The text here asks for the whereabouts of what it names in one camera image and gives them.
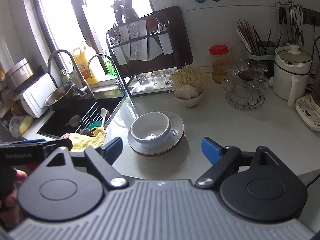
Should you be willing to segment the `person left hand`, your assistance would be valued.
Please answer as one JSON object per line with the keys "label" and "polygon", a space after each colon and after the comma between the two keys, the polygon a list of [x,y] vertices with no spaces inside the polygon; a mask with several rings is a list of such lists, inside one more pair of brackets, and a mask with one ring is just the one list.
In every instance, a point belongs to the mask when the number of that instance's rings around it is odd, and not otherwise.
{"label": "person left hand", "polygon": [[17,187],[13,185],[12,192],[4,201],[6,209],[1,211],[1,222],[5,227],[12,229],[20,223],[20,206],[17,202]]}

